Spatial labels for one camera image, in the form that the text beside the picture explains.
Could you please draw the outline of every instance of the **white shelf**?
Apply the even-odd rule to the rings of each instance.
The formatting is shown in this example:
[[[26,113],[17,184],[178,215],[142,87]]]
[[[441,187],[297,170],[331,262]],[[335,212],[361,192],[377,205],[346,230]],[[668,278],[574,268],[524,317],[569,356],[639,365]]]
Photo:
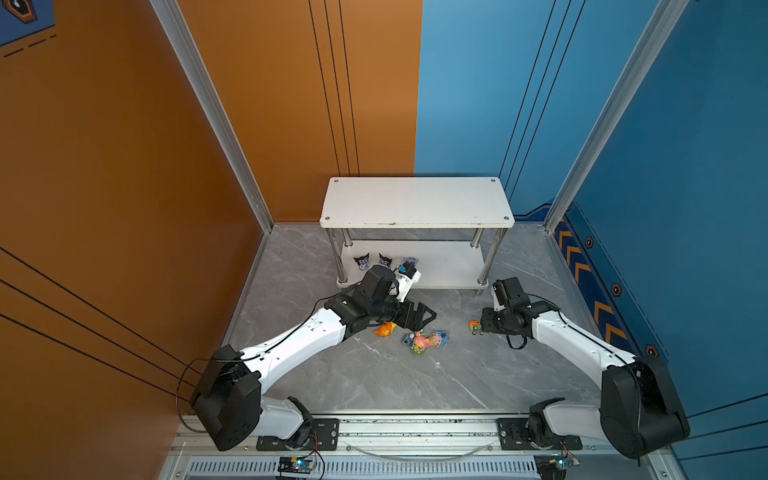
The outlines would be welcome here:
[[[334,177],[322,228],[510,228],[495,177]]]
[[[478,277],[483,267],[480,248],[469,242],[433,240],[353,240],[351,247],[341,246],[341,259],[348,286],[362,280],[365,272],[358,268],[354,257],[370,253],[369,265],[379,264],[379,254],[392,259],[392,268],[405,257],[419,259],[416,268],[422,278],[413,288],[479,290]]]

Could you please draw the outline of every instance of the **gray marble floor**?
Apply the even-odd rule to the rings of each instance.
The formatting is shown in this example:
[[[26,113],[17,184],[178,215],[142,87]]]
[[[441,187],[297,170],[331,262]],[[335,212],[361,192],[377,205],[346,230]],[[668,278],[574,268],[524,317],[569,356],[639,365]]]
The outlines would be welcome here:
[[[359,230],[354,238],[470,240],[470,230]],[[492,232],[482,247],[488,251]],[[557,303],[582,326],[574,298],[547,248],[540,226],[516,224],[504,238],[488,279],[517,276],[525,291]],[[328,237],[317,225],[277,224],[266,242],[256,279],[237,320],[236,349],[272,338],[301,322],[315,301],[338,292]],[[409,298],[434,309],[426,327],[447,330],[444,348],[416,357],[400,343],[403,330],[381,338],[372,329],[314,356],[286,374],[267,395],[298,397],[313,412],[337,409],[507,409],[526,412],[541,400],[564,396],[598,401],[597,386],[548,346],[509,349],[500,335],[472,335],[471,319],[492,306],[490,290],[411,290]]]

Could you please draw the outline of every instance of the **chevron pattern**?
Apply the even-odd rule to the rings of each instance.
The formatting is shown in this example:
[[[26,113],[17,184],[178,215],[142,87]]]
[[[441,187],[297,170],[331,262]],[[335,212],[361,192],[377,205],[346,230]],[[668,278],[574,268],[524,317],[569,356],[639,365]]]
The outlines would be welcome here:
[[[594,265],[589,256],[585,253],[588,250],[583,247],[567,219],[560,220],[554,231],[554,238],[558,241],[563,259],[576,280],[584,301],[587,305],[591,305],[592,317],[602,337],[611,345],[639,353],[634,344],[629,341],[624,321],[618,314],[618,309],[606,286],[594,271]]]

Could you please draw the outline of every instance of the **black joint housing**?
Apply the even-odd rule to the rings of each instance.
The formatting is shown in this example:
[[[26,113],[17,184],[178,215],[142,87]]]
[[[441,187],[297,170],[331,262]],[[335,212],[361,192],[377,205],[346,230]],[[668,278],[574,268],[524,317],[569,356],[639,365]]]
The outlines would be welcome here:
[[[690,434],[677,390],[661,359],[645,356],[629,366],[609,367],[603,371],[601,390],[600,424],[625,457],[638,458]]]
[[[242,353],[225,345],[211,357],[240,360]],[[261,374],[242,362],[208,362],[190,404],[216,448],[223,452],[242,442],[261,417]]]

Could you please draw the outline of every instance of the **orange chevron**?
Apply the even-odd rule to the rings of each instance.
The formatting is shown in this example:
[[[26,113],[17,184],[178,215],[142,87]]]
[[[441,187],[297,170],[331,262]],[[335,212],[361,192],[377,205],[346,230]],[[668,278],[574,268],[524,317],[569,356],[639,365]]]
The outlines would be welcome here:
[[[611,334],[615,333],[616,335],[619,335],[623,339],[627,339],[627,335],[616,328],[615,326],[611,325],[610,323],[605,324],[605,341],[608,343],[611,343]]]
[[[605,303],[600,303],[598,301],[594,302],[594,322],[598,325],[600,325],[600,320],[598,320],[598,317],[600,315],[600,310],[603,310],[604,312],[608,312],[611,315],[614,314],[614,311]]]
[[[578,273],[579,270],[586,270],[588,272],[591,272],[592,269],[589,267],[589,265],[584,265],[583,263],[576,262],[576,273],[574,276],[576,277],[576,283],[578,283]]]
[[[568,247],[565,250],[568,252],[568,255],[565,257],[565,262],[568,264],[568,266],[571,266],[571,252],[581,253],[581,250],[579,250],[577,247]]]
[[[573,237],[573,234],[566,230],[560,232],[560,250],[563,250],[563,237]]]

